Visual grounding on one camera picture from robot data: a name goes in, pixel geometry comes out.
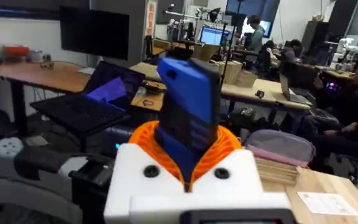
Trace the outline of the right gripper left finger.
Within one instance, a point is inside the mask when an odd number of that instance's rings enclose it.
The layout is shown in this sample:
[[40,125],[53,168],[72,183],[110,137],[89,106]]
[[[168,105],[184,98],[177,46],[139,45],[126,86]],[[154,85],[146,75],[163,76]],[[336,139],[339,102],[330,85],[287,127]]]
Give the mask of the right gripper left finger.
[[180,169],[154,138],[158,125],[142,124],[119,147],[103,213],[106,223],[179,222],[180,212],[158,201],[184,192]]

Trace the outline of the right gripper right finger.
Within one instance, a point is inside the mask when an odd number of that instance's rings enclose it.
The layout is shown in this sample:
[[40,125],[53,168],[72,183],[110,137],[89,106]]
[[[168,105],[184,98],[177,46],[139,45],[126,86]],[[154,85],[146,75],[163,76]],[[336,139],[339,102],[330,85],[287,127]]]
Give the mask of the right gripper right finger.
[[230,130],[218,126],[217,139],[201,156],[190,181],[190,192],[262,192],[253,153]]

